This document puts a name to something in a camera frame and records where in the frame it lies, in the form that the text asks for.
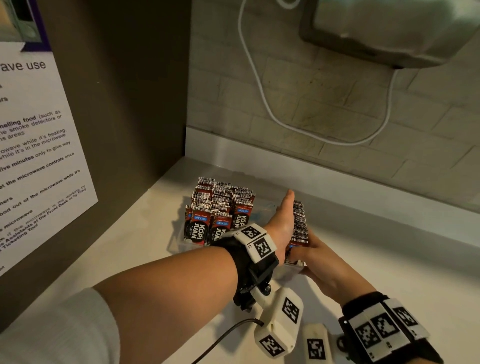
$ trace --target person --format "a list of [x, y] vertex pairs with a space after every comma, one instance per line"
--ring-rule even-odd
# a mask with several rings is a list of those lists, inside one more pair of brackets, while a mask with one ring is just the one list
[[[280, 264], [293, 232], [294, 197], [289, 190], [264, 226], [278, 247]], [[341, 306], [375, 292], [312, 231], [309, 247], [292, 248], [289, 259], [306, 262], [302, 273]], [[216, 246], [129, 269], [35, 318], [15, 322], [0, 335], [0, 363], [161, 363], [225, 308], [237, 279], [232, 256]]]

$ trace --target stack of coffee packets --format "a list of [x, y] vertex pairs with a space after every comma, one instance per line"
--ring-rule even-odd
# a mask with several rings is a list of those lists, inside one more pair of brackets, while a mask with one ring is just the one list
[[210, 245], [223, 233], [248, 223], [254, 199], [248, 188], [199, 177], [192, 203], [185, 207], [184, 237]]
[[303, 203], [300, 201], [293, 202], [293, 234], [290, 239], [290, 244], [287, 247], [285, 254], [285, 263], [295, 264], [288, 260], [290, 249], [294, 246], [308, 246], [308, 228], [307, 219], [305, 218], [305, 211], [303, 210]]

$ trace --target white power cable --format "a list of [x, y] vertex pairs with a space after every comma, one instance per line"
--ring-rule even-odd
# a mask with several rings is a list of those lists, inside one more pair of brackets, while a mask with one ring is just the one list
[[[294, 1], [293, 3], [285, 3], [284, 0], [277, 0], [277, 2], [280, 4], [280, 6], [282, 6], [285, 9], [289, 9], [289, 8], [293, 9], [294, 7], [296, 7], [296, 5], [298, 5], [299, 1]], [[262, 81], [260, 81], [260, 77], [258, 75], [255, 64], [253, 63], [252, 56], [250, 55], [247, 44], [245, 43], [245, 39], [243, 38], [241, 22], [242, 22], [243, 12], [245, 10], [245, 4], [246, 3], [247, 3], [247, 0], [242, 1], [242, 4], [240, 6], [239, 18], [238, 18], [238, 31], [239, 31], [240, 41], [241, 41], [241, 43], [243, 45], [243, 49], [245, 50], [245, 53], [247, 55], [248, 62], [250, 63], [250, 65], [252, 67], [253, 74], [255, 75], [255, 79], [257, 80], [258, 89], [260, 90], [260, 94], [262, 95], [262, 100], [265, 104], [265, 107], [267, 109], [268, 114], [270, 115], [270, 117], [272, 118], [273, 121], [275, 121], [278, 125], [283, 126], [284, 128], [287, 128], [287, 129], [292, 130], [294, 132], [309, 136], [311, 138], [320, 140], [320, 141], [325, 142], [325, 143], [334, 144], [336, 146], [357, 146], [357, 145], [360, 145], [360, 144], [363, 144], [363, 143], [366, 143], [366, 142], [372, 140], [374, 137], [376, 137], [378, 134], [380, 134], [382, 132], [382, 130], [387, 126], [388, 121], [390, 120], [390, 114], [392, 112], [393, 86], [394, 86], [394, 83], [395, 83], [395, 78], [396, 78], [396, 75], [398, 73], [398, 70], [394, 70], [392, 78], [390, 80], [390, 85], [388, 86], [387, 110], [386, 110], [386, 113], [385, 113], [384, 122], [382, 123], [382, 125], [380, 125], [380, 127], [377, 129], [377, 131], [375, 131], [372, 135], [367, 136], [366, 138], [364, 138], [362, 140], [359, 140], [359, 141], [356, 141], [356, 142], [338, 142], [338, 141], [335, 141], [335, 140], [332, 140], [332, 139], [322, 138], [318, 135], [309, 133], [308, 131], [305, 131], [303, 129], [295, 128], [295, 127], [290, 126], [288, 124], [282, 123], [279, 119], [277, 119], [275, 117], [275, 115], [273, 114], [272, 110], [270, 109], [270, 106], [268, 105], [267, 99], [265, 98], [265, 93], [264, 93], [264, 89], [263, 89], [263, 86], [262, 86]]]

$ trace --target tile wall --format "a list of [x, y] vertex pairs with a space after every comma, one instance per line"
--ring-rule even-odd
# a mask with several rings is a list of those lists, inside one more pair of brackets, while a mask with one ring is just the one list
[[[268, 117], [237, 33], [241, 0], [193, 0], [187, 123], [480, 212], [480, 32], [448, 64], [402, 70], [390, 124], [371, 143], [333, 146]], [[303, 42], [301, 9], [249, 0], [243, 18], [273, 113], [345, 141], [382, 123], [388, 67]]]

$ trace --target white countertop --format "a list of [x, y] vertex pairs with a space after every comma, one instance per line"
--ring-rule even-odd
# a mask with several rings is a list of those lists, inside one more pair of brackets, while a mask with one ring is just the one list
[[[184, 207], [198, 176], [247, 186], [256, 191], [258, 197], [272, 201], [279, 202], [285, 192], [283, 187], [254, 177], [183, 158], [40, 295], [20, 319], [122, 270], [170, 255], [168, 246], [183, 225]], [[302, 194], [298, 199], [303, 201], [307, 223], [316, 234], [378, 290], [398, 298], [430, 331], [431, 343], [446, 363], [478, 362], [479, 280], [332, 232], [322, 221], [316, 220], [316, 214], [309, 215], [309, 210], [322, 207], [321, 200]], [[336, 318], [341, 315], [341, 310], [337, 304], [323, 296], [305, 277], [296, 277], [289, 286], [303, 299], [304, 322], [323, 322], [338, 333]], [[230, 326], [251, 315], [241, 312], [233, 304], [228, 305], [166, 363], [191, 363]], [[256, 347], [252, 331], [253, 326], [237, 329], [202, 363], [273, 362]], [[285, 362], [301, 363], [301, 351], [298, 344]]]

